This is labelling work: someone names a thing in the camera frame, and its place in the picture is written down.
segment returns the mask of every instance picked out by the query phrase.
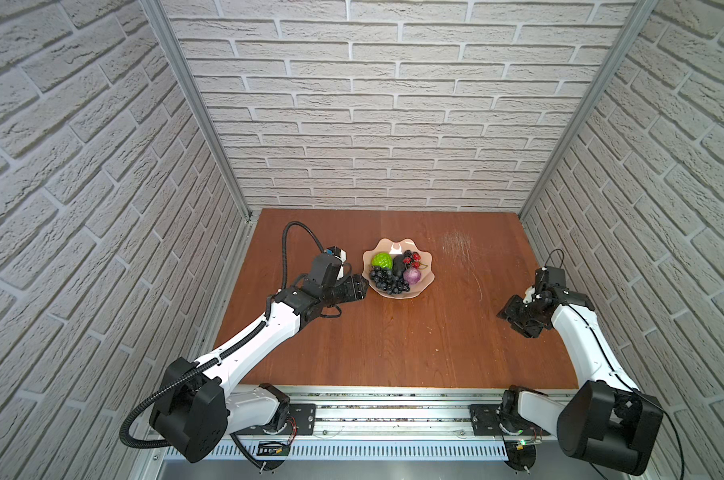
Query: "wood grain surface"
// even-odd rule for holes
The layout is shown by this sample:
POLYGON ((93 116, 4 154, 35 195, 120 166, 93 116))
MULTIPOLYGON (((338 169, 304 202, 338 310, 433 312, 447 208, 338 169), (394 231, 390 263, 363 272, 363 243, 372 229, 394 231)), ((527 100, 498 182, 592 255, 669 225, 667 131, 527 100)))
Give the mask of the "wood grain surface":
MULTIPOLYGON (((390 300, 372 289, 316 319, 243 379, 274 385, 575 389, 559 334, 525 339, 495 315, 532 284, 537 263, 514 214, 367 210, 264 210, 218 333, 220 345, 255 320, 281 283, 282 230, 299 220, 325 247, 339 246, 356 273, 383 237, 412 238, 434 256, 434 282, 420 296, 390 300)), ((297 226, 288 238, 288 282, 317 255, 297 226)))

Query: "pink bowl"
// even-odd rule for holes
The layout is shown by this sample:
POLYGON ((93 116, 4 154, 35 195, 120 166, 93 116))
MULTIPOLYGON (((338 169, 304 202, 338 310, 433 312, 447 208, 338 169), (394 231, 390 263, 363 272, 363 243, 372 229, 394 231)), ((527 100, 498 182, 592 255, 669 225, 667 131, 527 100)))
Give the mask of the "pink bowl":
POLYGON ((362 276, 365 277, 367 281, 369 281, 369 287, 371 289, 375 290, 379 295, 385 296, 386 298, 393 298, 395 300, 415 298, 416 296, 420 295, 420 293, 423 292, 428 285, 434 282, 434 272, 431 270, 433 267, 433 257, 429 252, 424 252, 423 250, 415 246, 415 242, 413 242, 410 238, 405 238, 405 240, 401 240, 399 242, 392 242, 387 238, 381 239, 381 241, 378 242, 378 245, 373 250, 367 250, 367 252, 362 255, 362 259, 364 262, 364 272, 362 272, 362 276), (375 283, 370 281, 369 279, 369 272, 372 269, 372 267, 370 266, 370 262, 373 261, 373 257, 376 254, 379 254, 381 252, 386 252, 388 254, 391 254, 391 256, 396 256, 399 254, 403 254, 405 250, 412 250, 413 252, 418 252, 420 254, 421 264, 427 265, 426 268, 420 271, 420 282, 416 283, 415 285, 410 285, 410 291, 407 293, 389 295, 386 292, 381 292, 380 290, 378 290, 378 287, 375 286, 375 283))

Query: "metal corner bracket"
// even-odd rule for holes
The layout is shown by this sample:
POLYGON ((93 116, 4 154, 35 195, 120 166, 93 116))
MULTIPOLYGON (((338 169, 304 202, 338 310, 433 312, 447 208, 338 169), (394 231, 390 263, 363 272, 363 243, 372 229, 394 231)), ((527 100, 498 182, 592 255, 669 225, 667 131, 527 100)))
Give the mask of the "metal corner bracket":
POLYGON ((626 53, 628 53, 628 50, 634 44, 639 32, 645 27, 645 23, 647 23, 657 3, 658 0, 637 0, 632 10, 628 13, 626 22, 623 24, 620 33, 618 33, 616 42, 610 47, 605 61, 602 62, 602 65, 600 65, 594 75, 594 80, 588 85, 588 90, 586 90, 586 93, 581 98, 575 113, 573 113, 565 127, 565 131, 562 132, 562 136, 559 137, 559 140, 554 146, 554 150, 552 150, 549 160, 543 167, 540 177, 538 177, 538 180, 535 182, 535 186, 532 187, 532 191, 530 195, 528 195, 525 204, 522 205, 519 211, 519 219, 521 221, 524 221, 525 218, 530 215, 533 207, 538 203, 538 199, 543 194, 543 190, 549 183, 549 179, 559 167, 567 150, 570 148, 570 143, 576 138, 576 135, 592 114, 594 107, 596 107, 599 99, 605 93, 608 83, 610 83, 613 76, 615 76, 618 67, 621 66, 623 59, 626 58, 626 53))
POLYGON ((228 162, 226 152, 223 151, 221 138, 218 137, 217 130, 215 130, 213 120, 210 117, 210 112, 207 111, 202 94, 197 87, 197 82, 194 82, 191 67, 189 67, 186 57, 183 55, 180 42, 178 42, 172 25, 170 25, 170 19, 167 17, 164 6, 162 6, 161 0, 140 1, 148 17, 148 22, 154 29, 156 38, 159 40, 159 45, 164 50, 167 62, 170 64, 173 73, 175 73, 177 83, 180 85, 186 101, 188 101, 191 113, 194 114, 194 118, 196 118, 199 123, 199 129, 202 132, 204 140, 207 141, 207 145, 210 147, 213 159, 218 165, 218 168, 221 169, 223 179, 226 181, 226 185, 233 196, 233 203, 242 214, 242 218, 244 218, 246 222, 250 222, 252 210, 250 210, 250 207, 247 205, 239 182, 237 182, 237 177, 233 174, 231 164, 228 162))

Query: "brick wall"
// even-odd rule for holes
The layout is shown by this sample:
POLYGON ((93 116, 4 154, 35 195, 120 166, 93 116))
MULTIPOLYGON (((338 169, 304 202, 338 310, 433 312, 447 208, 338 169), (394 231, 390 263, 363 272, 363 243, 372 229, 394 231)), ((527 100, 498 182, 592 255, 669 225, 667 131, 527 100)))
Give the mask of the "brick wall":
POLYGON ((724 2, 658 3, 523 224, 540 260, 565 250, 688 473, 724 478, 724 2))
POLYGON ((632 6, 163 3, 256 212, 517 211, 632 6))
POLYGON ((0 0, 0 478, 126 478, 240 222, 140 3, 0 0))

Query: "black mounting plate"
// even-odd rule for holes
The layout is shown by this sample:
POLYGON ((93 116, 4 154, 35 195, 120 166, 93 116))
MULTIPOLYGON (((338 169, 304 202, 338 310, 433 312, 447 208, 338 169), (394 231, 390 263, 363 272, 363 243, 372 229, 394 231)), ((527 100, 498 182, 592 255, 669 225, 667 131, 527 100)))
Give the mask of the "black mounting plate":
MULTIPOLYGON (((469 414, 471 415, 471 426, 474 429, 474 436, 489 437, 494 435, 508 435, 501 430, 501 416, 495 413, 501 407, 499 403, 475 403, 469 405, 469 414)), ((523 436, 533 436, 535 432, 532 430, 532 424, 523 418, 515 419, 518 424, 528 424, 526 428, 522 428, 523 436)), ((546 430, 541 430, 544 436, 549 435, 546 430)))
MULTIPOLYGON (((290 403, 288 408, 287 417, 295 418, 295 423, 298 425, 298 436, 301 435, 313 435, 313 425, 316 421, 315 415, 317 413, 317 405, 314 403, 290 403)), ((289 423, 287 426, 278 434, 280 436, 289 436, 290 427, 289 423)), ((249 428, 242 428, 237 435, 268 435, 261 426, 252 426, 249 428)))

